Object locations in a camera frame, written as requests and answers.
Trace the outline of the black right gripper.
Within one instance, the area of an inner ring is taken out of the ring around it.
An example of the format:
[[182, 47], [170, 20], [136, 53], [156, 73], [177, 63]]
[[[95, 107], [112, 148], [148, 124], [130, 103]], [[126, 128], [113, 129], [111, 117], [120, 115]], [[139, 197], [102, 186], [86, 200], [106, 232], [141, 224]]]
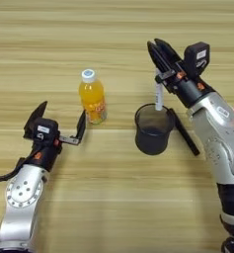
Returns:
[[214, 91], [201, 78], [191, 78], [181, 64], [177, 63], [174, 66], [182, 59], [167, 42], [155, 39], [154, 42], [147, 43], [147, 48], [159, 70], [155, 80], [162, 83], [169, 93], [176, 95], [186, 108], [190, 108]]

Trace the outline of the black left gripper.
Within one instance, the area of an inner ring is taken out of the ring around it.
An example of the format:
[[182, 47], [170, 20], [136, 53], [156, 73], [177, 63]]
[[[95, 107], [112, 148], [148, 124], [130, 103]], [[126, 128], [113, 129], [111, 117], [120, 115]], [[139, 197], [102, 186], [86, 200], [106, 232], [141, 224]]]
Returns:
[[50, 172], [56, 157], [61, 153], [62, 144], [78, 145], [84, 135], [86, 129], [86, 111], [83, 111], [77, 124], [76, 136], [66, 137], [59, 133], [53, 136], [39, 133], [33, 136], [34, 124], [37, 118], [41, 118], [44, 114], [47, 101], [42, 102], [30, 115], [24, 126], [24, 138], [33, 141], [33, 149], [31, 154], [25, 159], [24, 163], [28, 165], [38, 166], [47, 172]]

